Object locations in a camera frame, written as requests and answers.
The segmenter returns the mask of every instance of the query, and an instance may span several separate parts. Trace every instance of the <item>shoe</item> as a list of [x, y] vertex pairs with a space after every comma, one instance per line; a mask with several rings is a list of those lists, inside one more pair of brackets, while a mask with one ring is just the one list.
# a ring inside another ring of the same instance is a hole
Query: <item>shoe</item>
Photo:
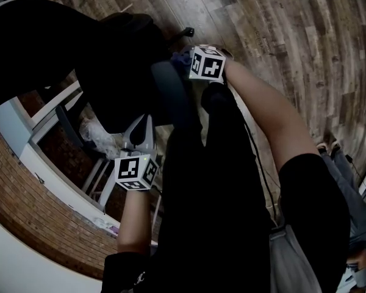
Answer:
[[328, 146], [325, 142], [319, 143], [316, 148], [320, 154], [328, 152]]
[[340, 144], [335, 139], [331, 144], [331, 157], [334, 158], [336, 151], [340, 150]]
[[222, 52], [222, 54], [224, 54], [228, 59], [234, 60], [233, 54], [230, 53], [227, 49], [225, 49], [221, 45], [200, 45], [200, 46], [213, 46], [214, 48]]

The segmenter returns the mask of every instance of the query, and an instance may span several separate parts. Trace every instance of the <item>black chair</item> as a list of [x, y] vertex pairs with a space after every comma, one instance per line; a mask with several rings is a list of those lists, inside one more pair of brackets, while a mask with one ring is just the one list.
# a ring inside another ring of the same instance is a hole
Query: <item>black chair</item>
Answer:
[[168, 47], [183, 35], [193, 29], [165, 40], [148, 15], [119, 13], [99, 22], [51, 1], [10, 2], [0, 7], [0, 104], [56, 85], [74, 69], [82, 98], [69, 112], [57, 109], [74, 144], [84, 145], [74, 122], [86, 102], [109, 133], [124, 132], [142, 114], [156, 126], [170, 124], [151, 66], [169, 60]]

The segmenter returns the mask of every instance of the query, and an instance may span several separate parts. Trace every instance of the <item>brick wall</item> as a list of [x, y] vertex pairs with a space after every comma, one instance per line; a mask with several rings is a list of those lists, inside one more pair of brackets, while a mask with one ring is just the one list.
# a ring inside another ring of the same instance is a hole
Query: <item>brick wall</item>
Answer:
[[42, 186], [0, 135], [0, 223], [47, 258], [101, 279], [116, 239]]
[[79, 188], [83, 186], [96, 163], [96, 159], [91, 159], [82, 149], [70, 142], [59, 122], [39, 141], [38, 146], [48, 159]]

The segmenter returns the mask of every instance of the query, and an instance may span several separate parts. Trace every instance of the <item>forearm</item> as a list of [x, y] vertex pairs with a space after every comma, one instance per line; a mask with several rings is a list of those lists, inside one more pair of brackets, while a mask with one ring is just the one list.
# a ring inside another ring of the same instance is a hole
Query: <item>forearm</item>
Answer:
[[302, 118], [281, 93], [237, 62], [227, 60], [225, 73], [266, 135], [278, 171], [294, 156], [318, 154]]
[[128, 191], [118, 233], [118, 253], [148, 254], [151, 243], [149, 192]]

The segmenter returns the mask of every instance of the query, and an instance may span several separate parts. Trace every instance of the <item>leg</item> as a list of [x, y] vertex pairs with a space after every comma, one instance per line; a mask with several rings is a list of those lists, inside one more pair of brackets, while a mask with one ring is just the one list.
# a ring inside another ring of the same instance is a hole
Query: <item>leg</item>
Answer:
[[159, 250], [184, 242], [183, 227], [191, 216], [194, 196], [202, 179], [203, 151], [199, 128], [175, 129], [168, 139], [163, 166], [164, 217], [160, 227]]
[[350, 163], [348, 162], [347, 158], [344, 155], [344, 152], [342, 149], [338, 149], [334, 154], [334, 162], [339, 170], [339, 172], [342, 174], [342, 176], [346, 179], [346, 181], [350, 184], [350, 186], [358, 192], [358, 188], [355, 185], [355, 179], [353, 171], [350, 167]]
[[293, 228], [322, 292], [335, 292], [345, 270], [350, 236], [350, 215], [341, 191], [315, 154], [286, 162], [279, 181], [286, 224]]
[[[212, 210], [209, 213], [220, 214], [217, 221], [214, 215], [207, 216], [211, 224], [205, 232], [212, 238], [221, 237], [223, 246], [220, 254], [209, 259], [214, 261], [214, 266], [219, 266], [218, 259], [229, 266], [223, 275], [229, 283], [239, 283], [239, 278], [244, 277], [243, 273], [252, 272], [260, 275], [260, 290], [266, 291], [265, 286], [270, 282], [270, 215], [265, 208], [264, 193], [244, 119], [231, 91], [221, 84], [213, 83], [205, 90], [202, 106], [209, 113], [205, 149], [209, 168], [208, 188], [211, 190], [207, 195]], [[236, 259], [241, 259], [241, 263], [248, 267], [234, 268], [239, 265]]]
[[335, 179], [340, 191], [342, 191], [342, 194], [346, 199], [351, 218], [350, 241], [358, 242], [366, 233], [366, 203], [363, 201], [359, 192], [356, 191], [354, 187], [351, 187], [350, 183], [343, 177], [329, 155], [325, 153], [322, 154], [321, 157], [323, 158], [329, 173]]

